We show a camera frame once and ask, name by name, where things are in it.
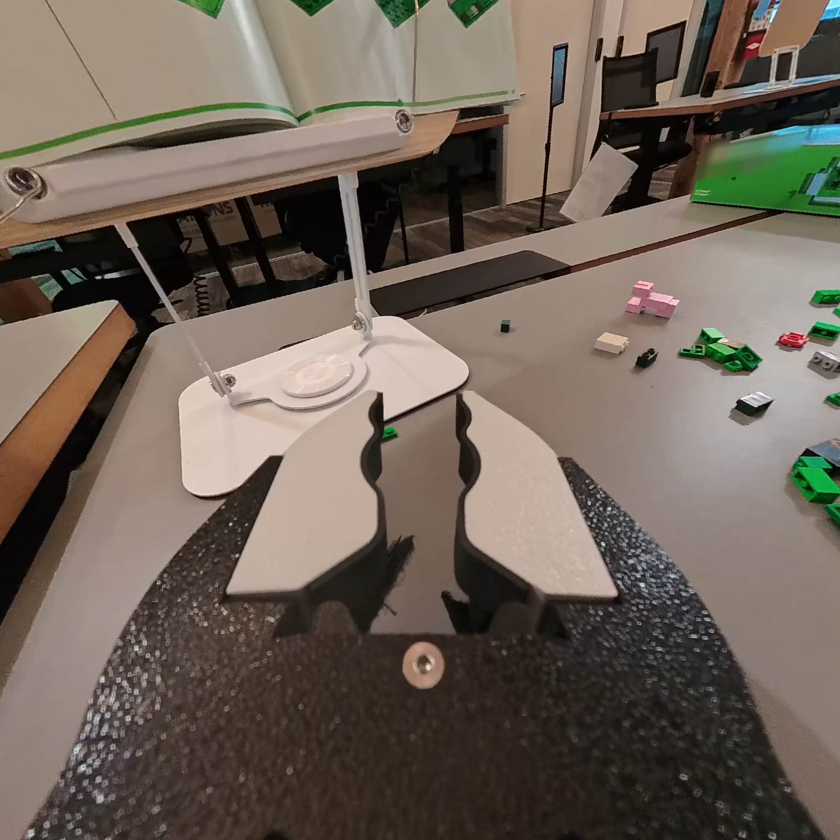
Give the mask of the pile of green bricks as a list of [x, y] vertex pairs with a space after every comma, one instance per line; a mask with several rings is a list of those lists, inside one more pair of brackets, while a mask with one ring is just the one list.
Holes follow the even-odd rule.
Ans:
[[794, 462], [790, 479], [806, 501], [822, 506], [839, 526], [838, 466], [819, 455], [802, 455]]
[[733, 374], [750, 374], [763, 362], [763, 357], [747, 343], [730, 339], [715, 328], [701, 329], [695, 342], [680, 348], [677, 354], [681, 359], [708, 361]]

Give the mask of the black office chair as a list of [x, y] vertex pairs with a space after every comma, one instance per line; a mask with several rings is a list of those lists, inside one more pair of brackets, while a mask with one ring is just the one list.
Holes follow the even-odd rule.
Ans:
[[658, 49], [641, 54], [602, 58], [601, 114], [658, 105]]

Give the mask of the long wooden table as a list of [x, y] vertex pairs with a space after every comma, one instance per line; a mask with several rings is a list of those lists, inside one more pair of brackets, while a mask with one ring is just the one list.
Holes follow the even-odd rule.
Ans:
[[629, 123], [640, 145], [637, 169], [625, 193], [612, 204], [621, 212], [656, 203], [648, 191], [662, 143], [663, 130], [677, 129], [678, 138], [690, 143], [690, 152], [677, 165], [671, 197], [690, 194], [697, 182], [703, 155], [723, 134], [744, 130], [776, 130], [793, 118], [838, 106], [838, 74], [806, 77], [789, 83], [768, 82], [723, 88], [709, 97], [699, 94], [669, 99], [635, 108], [605, 108], [599, 118], [595, 146], [606, 141], [617, 123]]

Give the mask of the wood-edged side desk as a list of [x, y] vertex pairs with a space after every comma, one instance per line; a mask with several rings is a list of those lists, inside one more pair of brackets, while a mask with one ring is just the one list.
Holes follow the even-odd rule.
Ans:
[[1, 539], [134, 332], [116, 301], [2, 326]]

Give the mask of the white paper sheet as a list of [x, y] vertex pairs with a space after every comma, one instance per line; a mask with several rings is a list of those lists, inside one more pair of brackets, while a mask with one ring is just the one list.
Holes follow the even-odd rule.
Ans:
[[573, 224], [602, 217], [636, 170], [636, 162], [602, 143], [565, 199], [560, 213]]

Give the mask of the grey desk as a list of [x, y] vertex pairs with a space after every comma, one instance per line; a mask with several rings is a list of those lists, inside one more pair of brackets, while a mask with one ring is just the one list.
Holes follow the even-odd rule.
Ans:
[[[444, 634], [453, 396], [383, 449], [388, 534], [415, 549], [376, 633], [214, 616], [208, 572], [277, 466], [223, 503], [184, 491], [197, 373], [157, 332], [43, 549], [2, 838], [838, 838], [838, 528], [789, 478], [838, 436], [838, 376], [775, 345], [837, 276], [836, 223], [776, 216], [418, 319], [562, 457], [616, 577], [615, 605], [559, 605], [557, 637]], [[625, 312], [639, 281], [672, 318]], [[679, 358], [704, 328], [759, 369]], [[735, 411], [752, 392], [773, 404]]]

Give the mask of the white book stand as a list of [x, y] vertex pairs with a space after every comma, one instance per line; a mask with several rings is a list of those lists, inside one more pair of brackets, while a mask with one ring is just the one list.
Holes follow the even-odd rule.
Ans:
[[350, 326], [328, 332], [229, 372], [216, 371], [186, 327], [181, 333], [207, 381], [179, 397], [182, 483], [196, 497], [241, 486], [269, 456], [283, 455], [310, 427], [372, 389], [393, 419], [457, 390], [467, 363], [399, 317], [376, 316], [364, 258], [358, 173], [431, 151], [414, 108], [378, 111], [294, 129], [145, 150], [128, 147], [2, 170], [2, 222], [39, 225], [100, 216], [138, 259], [177, 320], [129, 221], [141, 205], [171, 210], [187, 197], [205, 204], [223, 193], [243, 197], [270, 186], [338, 177], [353, 275]]

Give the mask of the green toy set box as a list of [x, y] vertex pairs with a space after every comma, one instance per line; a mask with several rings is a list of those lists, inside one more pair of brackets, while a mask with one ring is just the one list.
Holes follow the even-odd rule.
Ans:
[[709, 145], [690, 201], [839, 216], [839, 125], [794, 126]]

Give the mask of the open instruction booklet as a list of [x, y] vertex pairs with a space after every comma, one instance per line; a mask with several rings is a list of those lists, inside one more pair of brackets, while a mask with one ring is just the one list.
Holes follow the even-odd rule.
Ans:
[[511, 2], [3, 1], [2, 162], [519, 99]]

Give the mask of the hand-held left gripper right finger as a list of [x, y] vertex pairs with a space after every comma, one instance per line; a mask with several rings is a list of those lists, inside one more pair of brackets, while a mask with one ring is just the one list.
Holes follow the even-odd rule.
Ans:
[[618, 590], [535, 432], [473, 391], [456, 399], [455, 576], [471, 602], [614, 602]]

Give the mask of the cardboard box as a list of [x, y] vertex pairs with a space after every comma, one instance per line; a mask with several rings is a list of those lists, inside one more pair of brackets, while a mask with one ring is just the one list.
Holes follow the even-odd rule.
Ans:
[[[263, 239], [282, 242], [284, 238], [275, 208], [270, 203], [257, 204], [251, 197], [248, 197], [247, 202]], [[203, 210], [219, 245], [240, 245], [248, 240], [245, 225], [234, 200], [206, 206]], [[185, 252], [189, 255], [206, 253], [204, 237], [194, 216], [183, 213], [176, 215], [175, 221], [188, 241]]]

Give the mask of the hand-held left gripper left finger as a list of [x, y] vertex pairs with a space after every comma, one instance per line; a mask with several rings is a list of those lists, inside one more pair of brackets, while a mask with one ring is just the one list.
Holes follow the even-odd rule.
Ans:
[[232, 599], [302, 595], [385, 546], [383, 394], [366, 391], [281, 457], [227, 583]]

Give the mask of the white picture frame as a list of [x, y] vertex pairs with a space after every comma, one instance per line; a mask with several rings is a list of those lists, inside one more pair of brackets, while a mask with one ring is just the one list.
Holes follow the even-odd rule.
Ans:
[[769, 88], [786, 88], [793, 85], [797, 77], [801, 48], [785, 45], [773, 50], [770, 56]]

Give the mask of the tablet on floor stand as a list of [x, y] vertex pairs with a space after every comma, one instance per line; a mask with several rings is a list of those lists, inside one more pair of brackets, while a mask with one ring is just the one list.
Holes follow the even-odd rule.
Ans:
[[548, 197], [548, 183], [550, 173], [550, 155], [553, 137], [553, 115], [554, 110], [564, 103], [565, 84], [568, 66], [569, 44], [563, 43], [555, 45], [552, 49], [552, 66], [550, 78], [550, 94], [549, 94], [549, 112], [547, 135], [544, 145], [543, 158], [543, 172], [542, 172], [542, 190], [539, 202], [539, 218], [536, 224], [529, 225], [527, 232], [529, 234], [542, 233], [546, 230], [552, 229], [554, 224], [546, 224], [545, 209]]

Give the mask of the black desk pad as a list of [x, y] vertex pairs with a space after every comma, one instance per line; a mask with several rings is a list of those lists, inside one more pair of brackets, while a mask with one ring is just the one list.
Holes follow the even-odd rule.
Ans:
[[521, 250], [371, 289], [371, 305], [380, 316], [403, 317], [526, 280], [552, 279], [570, 272], [571, 266], [564, 262], [531, 250]]

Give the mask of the black computer monitor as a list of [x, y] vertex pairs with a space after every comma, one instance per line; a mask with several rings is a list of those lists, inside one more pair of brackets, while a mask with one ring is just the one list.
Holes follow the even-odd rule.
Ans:
[[673, 81], [679, 73], [687, 21], [658, 28], [647, 33], [645, 52], [656, 52], [657, 84]]

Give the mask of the pink toy brick pig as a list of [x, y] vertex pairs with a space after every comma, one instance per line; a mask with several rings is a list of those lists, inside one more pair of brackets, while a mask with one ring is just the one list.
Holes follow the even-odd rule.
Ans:
[[671, 319], [678, 305], [679, 299], [656, 292], [654, 283], [639, 281], [633, 286], [633, 294], [625, 306], [625, 312], [646, 313], [662, 319]]

